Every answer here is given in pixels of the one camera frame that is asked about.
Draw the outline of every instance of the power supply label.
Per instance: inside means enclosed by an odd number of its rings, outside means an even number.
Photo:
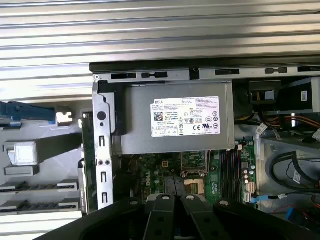
[[[221,133],[218,96],[155,99],[150,109],[154,138]]]

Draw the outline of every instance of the green circuit board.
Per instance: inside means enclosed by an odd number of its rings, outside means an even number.
[[[138,193],[144,201],[150,194],[165,192],[165,177],[182,177],[181,173],[187,174],[184,177],[186,192],[203,195],[210,204],[220,198],[249,203],[256,191],[256,157],[252,140],[238,141],[236,149],[230,151],[136,154],[122,158],[136,162]],[[206,171],[205,177],[197,171]]]
[[[186,151],[181,156],[183,168],[205,168],[206,151]]]
[[[205,197],[210,204],[220,198],[249,203],[256,192],[256,155],[252,140],[236,142],[236,148],[211,151],[205,178]]]
[[[86,202],[88,214],[90,214],[98,210],[94,117],[92,112],[82,114],[82,141],[85,161]]]
[[[209,153],[210,161],[208,174],[205,177],[205,198],[210,204],[214,204],[221,198],[220,185],[220,154],[219,151]]]
[[[165,192],[165,177],[180,176],[180,153],[141,154],[133,156],[140,171],[140,193],[143,200],[150,194]]]

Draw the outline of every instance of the blue latch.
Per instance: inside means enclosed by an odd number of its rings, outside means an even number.
[[[0,101],[0,117],[11,118],[13,121],[26,119],[56,122],[54,108],[32,106],[17,101],[9,101],[8,103]]]

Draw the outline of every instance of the expansion card bracket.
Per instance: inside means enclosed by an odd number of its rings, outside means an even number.
[[[114,93],[98,93],[98,81],[93,78],[93,128],[96,164],[98,209],[114,203],[112,168],[111,105]]]

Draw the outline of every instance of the corrugated metal surface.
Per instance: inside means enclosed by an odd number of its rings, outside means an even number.
[[[92,62],[319,51],[318,11],[318,0],[0,0],[0,100],[18,84],[31,88],[11,99],[87,96]]]
[[[32,240],[81,217],[80,211],[0,216],[0,240]]]

